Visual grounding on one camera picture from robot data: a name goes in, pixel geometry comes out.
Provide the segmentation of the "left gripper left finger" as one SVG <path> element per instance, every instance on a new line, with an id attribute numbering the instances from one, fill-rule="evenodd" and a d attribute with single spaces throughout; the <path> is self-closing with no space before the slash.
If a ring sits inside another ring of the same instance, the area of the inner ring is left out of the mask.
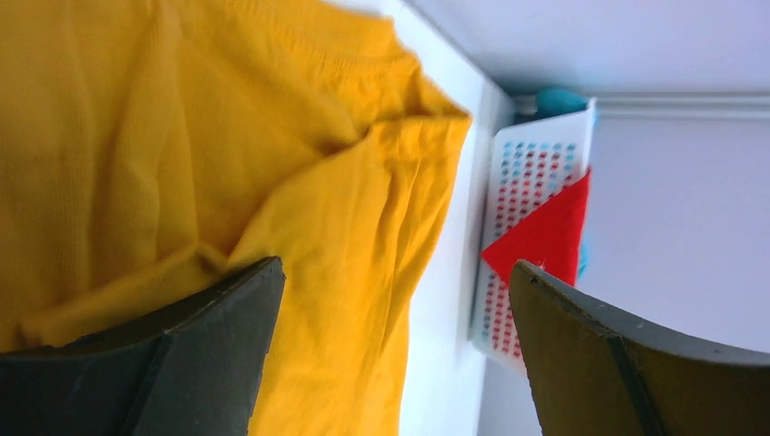
<path id="1" fill-rule="evenodd" d="M 61 347 L 1 356 L 4 435 L 243 435 L 285 284 L 265 258 Z"/>

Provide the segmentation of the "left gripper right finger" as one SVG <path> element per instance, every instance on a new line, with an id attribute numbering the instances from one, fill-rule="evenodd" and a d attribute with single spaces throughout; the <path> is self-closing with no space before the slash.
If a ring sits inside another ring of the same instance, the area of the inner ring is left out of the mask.
<path id="1" fill-rule="evenodd" d="M 532 263 L 510 307 L 546 435 L 766 435 L 769 356 L 589 296 Z"/>

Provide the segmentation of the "yellow t shirt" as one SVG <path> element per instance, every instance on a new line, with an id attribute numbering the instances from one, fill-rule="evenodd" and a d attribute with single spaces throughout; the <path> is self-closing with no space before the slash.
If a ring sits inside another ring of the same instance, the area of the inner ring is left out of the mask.
<path id="1" fill-rule="evenodd" d="M 248 432 L 395 435 L 410 300 L 471 123 L 388 18 L 4 1 L 1 348 L 63 345 L 279 256 Z"/>

